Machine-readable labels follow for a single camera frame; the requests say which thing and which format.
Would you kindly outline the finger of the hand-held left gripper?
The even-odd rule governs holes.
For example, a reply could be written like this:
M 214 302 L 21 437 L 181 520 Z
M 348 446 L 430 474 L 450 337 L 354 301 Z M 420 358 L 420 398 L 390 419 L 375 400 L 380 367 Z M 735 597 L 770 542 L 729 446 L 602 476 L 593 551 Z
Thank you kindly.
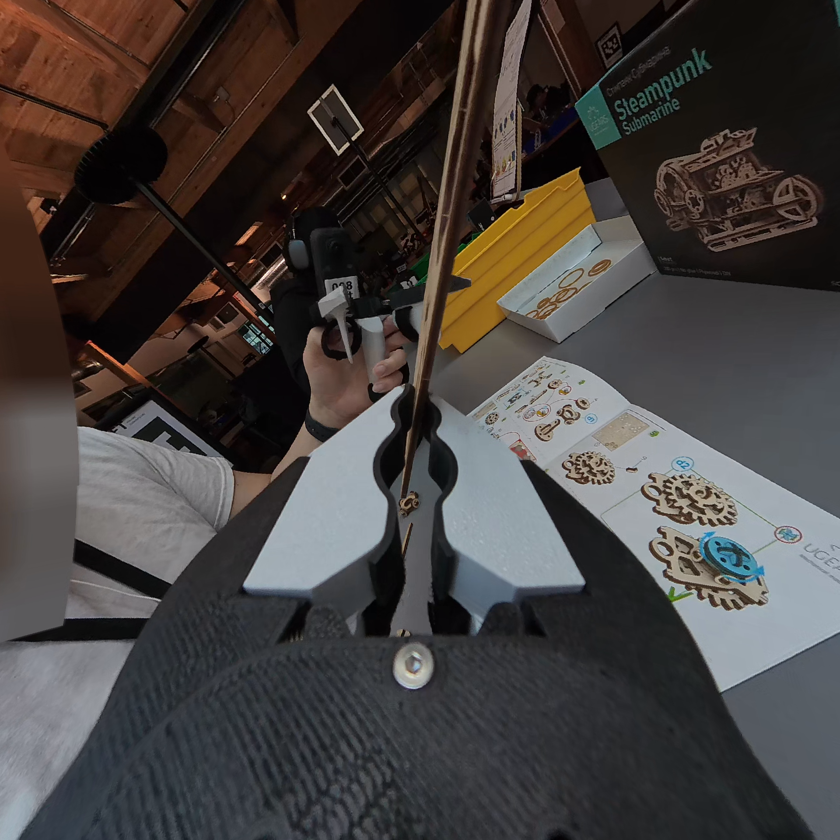
M 409 342 L 419 341 L 427 283 L 391 291 L 391 318 Z
M 333 289 L 318 302 L 318 311 L 323 320 L 322 352 L 335 361 L 345 355 L 352 364 L 355 354 L 361 348 L 361 328 L 352 317 L 351 309 L 351 297 L 346 289 Z M 330 345 L 334 329 L 339 331 L 341 350 Z

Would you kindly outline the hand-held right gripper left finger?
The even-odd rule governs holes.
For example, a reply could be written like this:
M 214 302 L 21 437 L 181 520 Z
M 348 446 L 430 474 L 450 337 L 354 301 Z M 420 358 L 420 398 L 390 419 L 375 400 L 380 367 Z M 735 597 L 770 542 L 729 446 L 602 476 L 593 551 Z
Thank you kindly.
M 414 389 L 384 395 L 306 461 L 245 578 L 249 595 L 278 595 L 357 616 L 388 636 L 405 584 L 398 504 Z

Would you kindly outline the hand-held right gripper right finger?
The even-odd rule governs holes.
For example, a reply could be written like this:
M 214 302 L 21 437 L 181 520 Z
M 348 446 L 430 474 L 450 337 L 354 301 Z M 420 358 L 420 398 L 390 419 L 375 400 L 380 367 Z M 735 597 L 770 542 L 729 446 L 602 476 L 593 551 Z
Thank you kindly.
M 585 580 L 521 460 L 446 401 L 427 409 L 439 490 L 430 539 L 433 634 L 476 634 L 490 609 L 578 594 Z

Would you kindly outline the yellow plastic bin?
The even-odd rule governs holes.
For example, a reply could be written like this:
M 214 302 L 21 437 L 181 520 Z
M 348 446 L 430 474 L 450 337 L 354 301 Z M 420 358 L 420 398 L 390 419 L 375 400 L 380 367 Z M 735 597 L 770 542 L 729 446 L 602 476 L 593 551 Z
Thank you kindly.
M 439 347 L 463 353 L 503 322 L 498 300 L 594 222 L 579 169 L 531 190 L 456 256 L 470 286 L 448 296 Z

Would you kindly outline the wooden laser-cut parts sheet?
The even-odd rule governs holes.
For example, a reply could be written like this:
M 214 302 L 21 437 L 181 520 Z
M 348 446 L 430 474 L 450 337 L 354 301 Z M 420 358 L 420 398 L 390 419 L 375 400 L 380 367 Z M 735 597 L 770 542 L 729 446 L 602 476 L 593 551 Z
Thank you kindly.
M 444 172 L 438 195 L 416 352 L 413 417 L 406 437 L 399 499 L 405 498 L 410 490 L 414 456 L 422 432 L 460 230 L 466 220 L 467 201 L 484 129 L 490 88 L 496 77 L 496 64 L 501 56 L 501 42 L 510 7 L 509 1 L 468 1 L 465 9 Z

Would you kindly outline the person's left hand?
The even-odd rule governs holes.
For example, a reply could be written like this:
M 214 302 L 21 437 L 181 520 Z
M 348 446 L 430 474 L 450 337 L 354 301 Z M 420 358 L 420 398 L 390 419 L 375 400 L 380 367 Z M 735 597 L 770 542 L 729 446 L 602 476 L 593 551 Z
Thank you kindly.
M 384 322 L 385 358 L 374 368 L 373 391 L 386 394 L 403 383 L 403 367 L 407 363 L 404 344 L 407 338 L 396 327 L 392 317 Z M 323 327 L 313 328 L 302 360 L 310 384 L 309 412 L 326 427 L 342 428 L 361 415 L 371 404 L 368 393 L 370 377 L 358 357 L 349 362 L 345 356 L 333 360 L 322 351 Z

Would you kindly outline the white framed hanging panel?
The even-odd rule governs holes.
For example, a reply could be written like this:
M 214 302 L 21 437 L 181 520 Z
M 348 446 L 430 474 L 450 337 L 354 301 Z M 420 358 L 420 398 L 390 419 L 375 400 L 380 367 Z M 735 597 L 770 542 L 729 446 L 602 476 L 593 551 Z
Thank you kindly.
M 334 84 L 310 106 L 308 116 L 336 155 L 349 149 L 364 132 L 361 121 Z

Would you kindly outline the pile of tan rubber bands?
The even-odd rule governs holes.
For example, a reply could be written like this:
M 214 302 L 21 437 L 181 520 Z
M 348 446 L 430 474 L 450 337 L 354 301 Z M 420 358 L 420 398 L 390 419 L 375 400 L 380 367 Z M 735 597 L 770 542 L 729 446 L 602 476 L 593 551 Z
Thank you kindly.
M 543 321 L 557 312 L 567 301 L 587 288 L 597 277 L 613 266 L 612 259 L 600 259 L 592 266 L 576 266 L 538 295 L 536 302 L 528 304 L 523 313 L 526 318 Z

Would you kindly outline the black white marker board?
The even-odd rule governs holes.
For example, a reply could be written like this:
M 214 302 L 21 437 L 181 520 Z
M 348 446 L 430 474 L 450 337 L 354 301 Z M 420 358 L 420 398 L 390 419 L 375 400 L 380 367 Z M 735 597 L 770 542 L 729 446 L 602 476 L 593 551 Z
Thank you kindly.
M 193 432 L 159 403 L 147 401 L 125 418 L 108 426 L 108 431 L 142 440 L 175 452 L 227 459 L 216 447 Z

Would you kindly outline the white cardboard tray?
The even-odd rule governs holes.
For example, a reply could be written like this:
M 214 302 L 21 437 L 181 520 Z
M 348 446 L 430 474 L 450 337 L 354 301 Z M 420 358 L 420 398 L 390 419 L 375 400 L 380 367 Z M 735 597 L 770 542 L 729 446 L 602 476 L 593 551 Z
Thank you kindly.
M 612 259 L 612 267 L 552 316 L 543 321 L 525 317 L 528 305 L 557 278 L 600 259 Z M 615 217 L 586 226 L 497 303 L 508 320 L 560 343 L 654 271 L 654 261 L 630 216 Z

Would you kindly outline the black round ceiling fixture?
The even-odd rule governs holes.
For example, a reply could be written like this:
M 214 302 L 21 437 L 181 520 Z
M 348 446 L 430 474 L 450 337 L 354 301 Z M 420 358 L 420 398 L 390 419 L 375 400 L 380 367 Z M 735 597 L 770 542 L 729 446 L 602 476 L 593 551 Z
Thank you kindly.
M 166 144 L 151 127 L 137 125 L 116 129 L 105 133 L 81 157 L 74 174 L 75 187 L 89 202 L 109 206 L 130 202 L 138 194 L 144 196 L 261 318 L 267 318 L 269 307 L 153 188 L 167 161 Z

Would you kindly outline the wooden stand with paper sheet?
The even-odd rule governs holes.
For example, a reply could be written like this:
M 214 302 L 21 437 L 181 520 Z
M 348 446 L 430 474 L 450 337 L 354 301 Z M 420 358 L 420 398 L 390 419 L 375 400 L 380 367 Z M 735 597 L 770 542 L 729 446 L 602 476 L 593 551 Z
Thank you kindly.
M 517 196 L 521 184 L 522 109 L 518 82 L 532 2 L 522 1 L 505 35 L 493 105 L 490 202 Z

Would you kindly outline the assembly instruction booklet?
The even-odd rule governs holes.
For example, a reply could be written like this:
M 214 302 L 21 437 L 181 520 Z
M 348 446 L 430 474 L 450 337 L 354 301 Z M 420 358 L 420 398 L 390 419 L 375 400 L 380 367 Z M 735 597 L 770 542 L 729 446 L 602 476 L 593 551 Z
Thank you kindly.
M 635 554 L 721 690 L 838 634 L 839 525 L 824 510 L 547 356 L 470 415 Z

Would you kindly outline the black model kit box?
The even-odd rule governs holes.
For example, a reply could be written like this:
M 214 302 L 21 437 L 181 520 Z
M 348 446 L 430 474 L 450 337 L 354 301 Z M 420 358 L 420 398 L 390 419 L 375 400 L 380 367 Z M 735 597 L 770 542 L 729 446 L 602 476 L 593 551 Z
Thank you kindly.
M 575 108 L 659 272 L 838 292 L 834 1 L 695 1 Z

